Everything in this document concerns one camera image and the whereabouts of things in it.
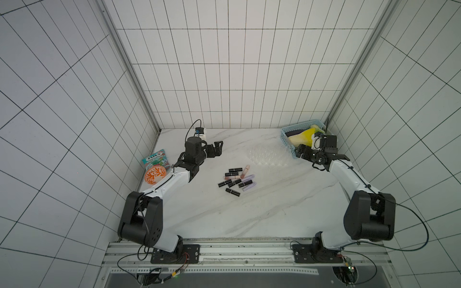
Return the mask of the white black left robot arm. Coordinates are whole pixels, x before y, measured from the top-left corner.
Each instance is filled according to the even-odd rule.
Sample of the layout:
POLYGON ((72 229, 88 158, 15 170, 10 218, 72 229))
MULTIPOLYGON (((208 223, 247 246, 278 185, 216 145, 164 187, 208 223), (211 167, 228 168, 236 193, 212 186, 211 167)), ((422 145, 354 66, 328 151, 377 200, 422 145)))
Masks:
POLYGON ((208 144, 199 136, 186 139, 185 151, 158 184, 127 196, 117 234, 147 248, 182 255, 182 237, 163 228, 163 204, 190 183, 206 158, 219 157, 223 142, 208 144))

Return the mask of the black gold-band lipstick Lessxcoco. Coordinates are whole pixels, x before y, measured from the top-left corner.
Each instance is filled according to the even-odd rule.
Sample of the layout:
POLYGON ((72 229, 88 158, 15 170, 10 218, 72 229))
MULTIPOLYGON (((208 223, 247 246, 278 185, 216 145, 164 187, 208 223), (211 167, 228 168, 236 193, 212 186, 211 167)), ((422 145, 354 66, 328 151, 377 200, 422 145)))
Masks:
POLYGON ((246 181, 246 182, 241 182, 241 183, 239 183, 238 186, 239 186, 240 188, 243 188, 243 187, 245 187, 245 186, 251 185, 252 183, 253 183, 252 180, 248 180, 248 181, 246 181))

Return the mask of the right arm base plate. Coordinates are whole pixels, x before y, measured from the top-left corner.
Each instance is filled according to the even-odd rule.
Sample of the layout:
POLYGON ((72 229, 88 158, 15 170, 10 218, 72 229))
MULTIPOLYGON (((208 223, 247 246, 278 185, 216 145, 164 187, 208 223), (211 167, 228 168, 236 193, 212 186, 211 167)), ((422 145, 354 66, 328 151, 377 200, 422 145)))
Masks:
POLYGON ((329 250, 313 244, 291 244, 294 261, 297 264, 342 264, 343 258, 336 250, 329 250))

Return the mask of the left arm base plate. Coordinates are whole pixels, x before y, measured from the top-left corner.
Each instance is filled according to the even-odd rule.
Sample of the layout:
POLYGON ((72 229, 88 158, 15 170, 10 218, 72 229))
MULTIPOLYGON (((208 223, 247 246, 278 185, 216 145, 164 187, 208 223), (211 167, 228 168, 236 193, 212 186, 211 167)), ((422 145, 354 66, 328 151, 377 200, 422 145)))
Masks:
POLYGON ((155 249, 151 253, 151 264, 197 264, 200 256, 200 245, 182 244, 174 252, 155 249))

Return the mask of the lilac lip gloss tube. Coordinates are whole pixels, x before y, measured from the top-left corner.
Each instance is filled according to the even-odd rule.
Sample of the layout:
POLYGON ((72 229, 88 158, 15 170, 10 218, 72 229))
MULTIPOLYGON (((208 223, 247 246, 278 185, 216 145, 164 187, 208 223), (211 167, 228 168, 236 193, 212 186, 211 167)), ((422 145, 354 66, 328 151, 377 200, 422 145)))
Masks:
POLYGON ((243 187, 243 191, 246 192, 247 190, 253 188, 254 186, 256 186, 256 182, 252 182, 248 186, 243 187))

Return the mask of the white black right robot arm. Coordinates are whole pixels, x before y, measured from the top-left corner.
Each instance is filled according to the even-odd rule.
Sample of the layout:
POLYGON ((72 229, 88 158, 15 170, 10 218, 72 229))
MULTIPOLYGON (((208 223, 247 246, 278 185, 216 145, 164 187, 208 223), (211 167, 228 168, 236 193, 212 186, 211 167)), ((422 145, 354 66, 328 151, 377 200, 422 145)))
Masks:
POLYGON ((336 177, 349 199, 342 223, 317 235, 324 248, 341 250, 358 241, 392 240, 396 203, 391 194, 379 192, 359 174, 347 156, 332 148, 313 150, 300 145, 295 156, 311 162, 313 168, 322 165, 321 170, 336 177))

